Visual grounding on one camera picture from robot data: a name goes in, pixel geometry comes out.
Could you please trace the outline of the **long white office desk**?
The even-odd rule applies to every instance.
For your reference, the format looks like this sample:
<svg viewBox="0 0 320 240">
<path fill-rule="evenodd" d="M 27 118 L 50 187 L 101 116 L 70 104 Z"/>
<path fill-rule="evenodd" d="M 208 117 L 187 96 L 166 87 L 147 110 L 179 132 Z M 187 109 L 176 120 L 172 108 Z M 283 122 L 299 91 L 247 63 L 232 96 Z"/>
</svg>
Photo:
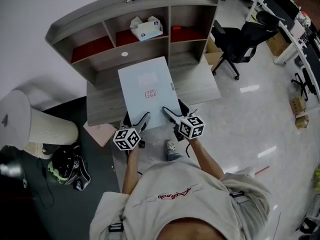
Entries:
<svg viewBox="0 0 320 240">
<path fill-rule="evenodd" d="M 291 31 L 288 29 L 288 25 L 284 23 L 286 21 L 285 18 L 278 16 L 275 14 L 266 3 L 264 3 L 264 0 L 252 0 L 253 4 L 251 9 L 249 10 L 247 16 L 246 16 L 246 21 L 248 21 L 252 14 L 253 11 L 255 10 L 257 4 L 259 3 L 262 8 L 267 11 L 268 13 L 276 16 L 279 19 L 279 27 L 285 32 L 286 36 L 291 40 L 291 44 L 274 60 L 274 64 L 284 64 L 287 63 L 290 59 L 295 58 L 296 56 L 299 56 L 303 66 L 306 68 L 306 71 L 308 72 L 308 75 L 311 79 L 312 84 L 314 85 L 315 91 L 317 93 L 318 98 L 320 99 L 320 88 L 318 83 L 320 83 L 320 78 L 316 78 L 314 75 L 313 68 L 310 66 L 308 59 L 308 55 L 304 52 L 307 52 L 307 47 L 304 47 L 302 44 L 300 44 Z"/>
</svg>

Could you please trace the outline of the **person's jeans leg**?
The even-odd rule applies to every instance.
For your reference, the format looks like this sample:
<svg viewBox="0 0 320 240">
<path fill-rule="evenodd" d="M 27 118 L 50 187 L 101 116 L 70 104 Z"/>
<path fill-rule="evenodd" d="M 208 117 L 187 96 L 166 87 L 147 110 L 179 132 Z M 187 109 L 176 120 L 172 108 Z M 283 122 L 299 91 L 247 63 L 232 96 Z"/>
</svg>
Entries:
<svg viewBox="0 0 320 240">
<path fill-rule="evenodd" d="M 164 152 L 164 157 L 166 162 L 172 162 L 181 158 L 185 158 L 184 155 L 176 152 L 176 150 L 173 149 L 166 149 Z"/>
</svg>

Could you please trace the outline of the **cream ornate stand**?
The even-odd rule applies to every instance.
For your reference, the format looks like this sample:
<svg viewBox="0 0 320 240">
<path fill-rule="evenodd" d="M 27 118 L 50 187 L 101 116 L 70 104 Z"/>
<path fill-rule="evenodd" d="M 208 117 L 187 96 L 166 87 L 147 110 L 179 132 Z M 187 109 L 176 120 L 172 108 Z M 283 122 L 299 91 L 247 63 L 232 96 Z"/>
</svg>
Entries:
<svg viewBox="0 0 320 240">
<path fill-rule="evenodd" d="M 25 147 L 24 147 L 24 151 L 27 152 L 28 154 L 36 157 L 36 158 L 40 158 L 40 159 L 44 159 L 44 160 L 48 160 L 52 157 L 53 153 L 50 151 L 47 151 L 42 143 L 36 143 L 36 142 L 29 142 Z"/>
</svg>

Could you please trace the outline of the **light blue file box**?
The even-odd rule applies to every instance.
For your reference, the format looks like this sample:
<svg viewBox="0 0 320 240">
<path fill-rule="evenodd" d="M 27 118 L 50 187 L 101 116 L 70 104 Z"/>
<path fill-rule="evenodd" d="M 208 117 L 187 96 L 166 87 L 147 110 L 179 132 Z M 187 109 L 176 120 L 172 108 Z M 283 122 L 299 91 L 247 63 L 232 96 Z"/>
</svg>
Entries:
<svg viewBox="0 0 320 240">
<path fill-rule="evenodd" d="M 162 108 L 181 115 L 178 97 L 165 57 L 157 57 L 118 70 L 126 109 L 133 125 L 150 113 L 146 129 L 168 123 Z"/>
</svg>

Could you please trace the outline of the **person's beige t-shirt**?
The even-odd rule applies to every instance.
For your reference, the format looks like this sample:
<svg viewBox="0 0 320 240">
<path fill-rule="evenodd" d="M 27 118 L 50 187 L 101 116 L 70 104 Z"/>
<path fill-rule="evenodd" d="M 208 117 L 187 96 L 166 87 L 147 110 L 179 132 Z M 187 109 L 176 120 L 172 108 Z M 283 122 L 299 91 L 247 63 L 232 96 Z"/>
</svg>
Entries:
<svg viewBox="0 0 320 240">
<path fill-rule="evenodd" d="M 202 220 L 227 240 L 258 240 L 270 214 L 269 190 L 247 170 L 218 180 L 190 158 L 157 163 L 128 195 L 105 192 L 90 224 L 90 240 L 155 240 L 182 218 Z"/>
</svg>

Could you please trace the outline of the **red felt shelf liner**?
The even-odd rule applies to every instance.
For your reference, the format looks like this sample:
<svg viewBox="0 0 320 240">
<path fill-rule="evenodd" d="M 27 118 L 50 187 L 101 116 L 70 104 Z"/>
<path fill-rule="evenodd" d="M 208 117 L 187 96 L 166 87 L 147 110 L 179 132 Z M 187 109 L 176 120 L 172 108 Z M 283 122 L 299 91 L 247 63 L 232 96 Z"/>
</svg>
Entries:
<svg viewBox="0 0 320 240">
<path fill-rule="evenodd" d="M 162 39 L 162 38 L 168 38 L 168 32 L 165 30 L 163 34 L 156 36 L 156 37 L 152 37 L 150 39 L 146 39 L 146 41 L 151 41 L 151 40 L 156 40 L 156 39 Z M 140 40 L 138 40 L 137 37 L 135 37 L 131 30 L 126 29 L 123 31 L 119 31 L 115 33 L 115 40 L 116 40 L 116 47 L 121 47 L 121 46 L 125 46 L 125 45 L 129 45 L 129 44 L 133 44 L 133 43 L 137 43 L 140 42 Z"/>
<path fill-rule="evenodd" d="M 170 42 L 171 43 L 181 43 L 181 42 L 191 42 L 191 41 L 203 41 L 205 36 L 193 27 L 181 26 L 180 30 L 170 30 Z"/>
<path fill-rule="evenodd" d="M 72 51 L 71 63 L 76 63 L 98 53 L 113 49 L 114 45 L 108 36 L 75 47 Z"/>
</svg>

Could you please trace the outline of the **red floor tape strip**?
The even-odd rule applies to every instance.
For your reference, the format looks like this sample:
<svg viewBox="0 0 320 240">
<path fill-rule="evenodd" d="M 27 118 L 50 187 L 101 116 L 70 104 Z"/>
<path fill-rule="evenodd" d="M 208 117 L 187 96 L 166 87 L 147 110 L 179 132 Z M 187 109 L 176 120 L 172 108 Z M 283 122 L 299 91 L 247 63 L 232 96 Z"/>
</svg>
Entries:
<svg viewBox="0 0 320 240">
<path fill-rule="evenodd" d="M 262 173 L 262 172 L 264 172 L 264 171 L 266 171 L 266 170 L 268 170 L 270 168 L 270 166 L 268 165 L 268 166 L 266 166 L 266 167 L 264 167 L 264 168 L 262 168 L 262 169 L 260 169 L 260 170 L 258 170 L 257 172 L 255 172 L 255 176 L 257 176 L 257 175 L 259 175 L 260 173 Z"/>
</svg>

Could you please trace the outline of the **small cardboard box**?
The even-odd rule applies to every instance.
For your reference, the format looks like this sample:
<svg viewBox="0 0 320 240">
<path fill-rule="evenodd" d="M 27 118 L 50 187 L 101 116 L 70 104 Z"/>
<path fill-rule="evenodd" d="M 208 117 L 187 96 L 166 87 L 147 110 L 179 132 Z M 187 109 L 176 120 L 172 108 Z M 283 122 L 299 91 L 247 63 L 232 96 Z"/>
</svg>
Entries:
<svg viewBox="0 0 320 240">
<path fill-rule="evenodd" d="M 309 116 L 303 115 L 295 118 L 295 126 L 297 129 L 305 129 L 309 124 Z"/>
<path fill-rule="evenodd" d="M 296 96 L 289 101 L 292 113 L 296 116 L 306 110 L 305 99 L 301 96 Z"/>
</svg>

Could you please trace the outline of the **black and green helmet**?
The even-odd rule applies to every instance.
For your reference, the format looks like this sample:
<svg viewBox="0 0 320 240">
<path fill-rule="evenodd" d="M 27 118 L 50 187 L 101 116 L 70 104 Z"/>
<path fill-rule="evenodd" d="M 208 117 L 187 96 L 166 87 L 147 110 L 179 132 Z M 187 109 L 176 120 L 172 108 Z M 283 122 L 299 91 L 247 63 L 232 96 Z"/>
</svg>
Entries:
<svg viewBox="0 0 320 240">
<path fill-rule="evenodd" d="M 78 191 L 83 191 L 91 183 L 78 140 L 71 145 L 59 146 L 53 153 L 47 170 L 59 184 L 72 185 Z"/>
</svg>

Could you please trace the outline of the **person's left forearm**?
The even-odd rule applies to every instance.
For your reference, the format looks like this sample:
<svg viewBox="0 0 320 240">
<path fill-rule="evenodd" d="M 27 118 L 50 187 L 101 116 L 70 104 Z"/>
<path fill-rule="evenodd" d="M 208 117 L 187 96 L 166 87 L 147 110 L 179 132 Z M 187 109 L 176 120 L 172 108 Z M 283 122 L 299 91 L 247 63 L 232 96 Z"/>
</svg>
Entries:
<svg viewBox="0 0 320 240">
<path fill-rule="evenodd" d="M 126 195 L 130 195 L 135 189 L 138 181 L 139 181 L 139 173 L 138 173 L 138 154 L 139 148 L 131 150 L 127 159 L 127 167 L 125 171 L 122 193 Z"/>
</svg>

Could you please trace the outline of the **black computer monitor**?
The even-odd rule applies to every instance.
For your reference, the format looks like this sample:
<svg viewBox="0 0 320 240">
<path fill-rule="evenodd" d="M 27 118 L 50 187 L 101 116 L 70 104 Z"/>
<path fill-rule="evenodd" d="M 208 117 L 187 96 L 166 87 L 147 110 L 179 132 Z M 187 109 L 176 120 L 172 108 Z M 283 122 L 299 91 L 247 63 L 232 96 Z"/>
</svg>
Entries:
<svg viewBox="0 0 320 240">
<path fill-rule="evenodd" d="M 300 12 L 299 7 L 292 0 L 273 0 L 294 21 Z"/>
</svg>

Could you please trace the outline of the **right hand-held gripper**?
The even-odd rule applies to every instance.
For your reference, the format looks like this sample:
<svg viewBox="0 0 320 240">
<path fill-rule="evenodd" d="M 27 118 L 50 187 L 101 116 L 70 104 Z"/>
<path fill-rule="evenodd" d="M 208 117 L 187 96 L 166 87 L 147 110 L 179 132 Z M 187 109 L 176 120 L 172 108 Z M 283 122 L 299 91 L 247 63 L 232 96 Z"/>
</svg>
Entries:
<svg viewBox="0 0 320 240">
<path fill-rule="evenodd" d="M 177 140 L 180 142 L 183 139 L 192 140 L 202 136 L 205 129 L 204 120 L 197 115 L 195 111 L 190 112 L 189 106 L 181 99 L 178 99 L 178 103 L 182 114 L 181 116 L 175 114 L 165 106 L 161 109 L 167 119 L 175 124 L 173 132 Z"/>
</svg>

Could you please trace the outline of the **person's right forearm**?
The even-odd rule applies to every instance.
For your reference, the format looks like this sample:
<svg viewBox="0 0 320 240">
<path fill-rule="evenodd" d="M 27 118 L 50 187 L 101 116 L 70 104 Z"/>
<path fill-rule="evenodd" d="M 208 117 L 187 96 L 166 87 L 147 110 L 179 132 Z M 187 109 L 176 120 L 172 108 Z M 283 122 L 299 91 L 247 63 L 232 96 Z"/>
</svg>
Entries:
<svg viewBox="0 0 320 240">
<path fill-rule="evenodd" d="M 209 155 L 197 138 L 190 139 L 189 144 L 197 158 L 200 168 L 220 180 L 225 174 L 218 163 Z"/>
</svg>

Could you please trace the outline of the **grey wooden table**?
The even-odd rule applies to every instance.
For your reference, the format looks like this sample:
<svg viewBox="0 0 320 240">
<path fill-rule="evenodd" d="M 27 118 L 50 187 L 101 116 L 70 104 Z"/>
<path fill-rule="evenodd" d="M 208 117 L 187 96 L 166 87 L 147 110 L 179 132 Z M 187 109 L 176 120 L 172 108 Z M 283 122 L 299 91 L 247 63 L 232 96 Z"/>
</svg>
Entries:
<svg viewBox="0 0 320 240">
<path fill-rule="evenodd" d="M 169 59 L 169 71 L 177 97 L 188 105 L 221 98 L 220 91 L 203 56 L 198 62 L 190 52 L 175 53 Z M 105 69 L 96 76 L 95 85 L 86 87 L 86 111 L 89 126 L 111 124 L 126 114 L 126 104 L 119 80 L 119 66 Z"/>
</svg>

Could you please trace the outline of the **white tissue box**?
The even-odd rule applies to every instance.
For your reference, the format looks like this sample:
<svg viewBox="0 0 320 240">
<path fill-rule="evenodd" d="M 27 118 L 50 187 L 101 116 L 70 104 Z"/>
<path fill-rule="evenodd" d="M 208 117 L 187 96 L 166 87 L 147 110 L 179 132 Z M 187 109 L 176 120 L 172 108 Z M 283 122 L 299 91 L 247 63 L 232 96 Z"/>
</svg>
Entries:
<svg viewBox="0 0 320 240">
<path fill-rule="evenodd" d="M 139 41 L 145 41 L 162 35 L 163 25 L 154 16 L 150 16 L 146 22 L 137 16 L 131 21 L 130 30 Z"/>
</svg>

